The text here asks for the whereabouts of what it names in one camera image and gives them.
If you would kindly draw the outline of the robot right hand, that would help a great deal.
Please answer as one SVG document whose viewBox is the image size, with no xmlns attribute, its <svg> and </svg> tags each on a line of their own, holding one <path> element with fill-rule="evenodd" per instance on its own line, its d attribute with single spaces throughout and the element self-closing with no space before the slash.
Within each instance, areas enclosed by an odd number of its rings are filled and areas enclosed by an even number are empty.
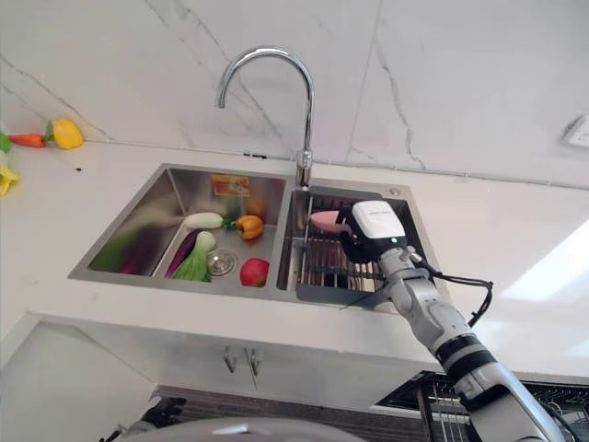
<svg viewBox="0 0 589 442">
<path fill-rule="evenodd" d="M 389 250 L 408 246 L 403 225 L 384 200 L 346 206 L 339 211 L 336 224 L 345 226 L 339 237 L 350 262 L 377 262 Z"/>
</svg>

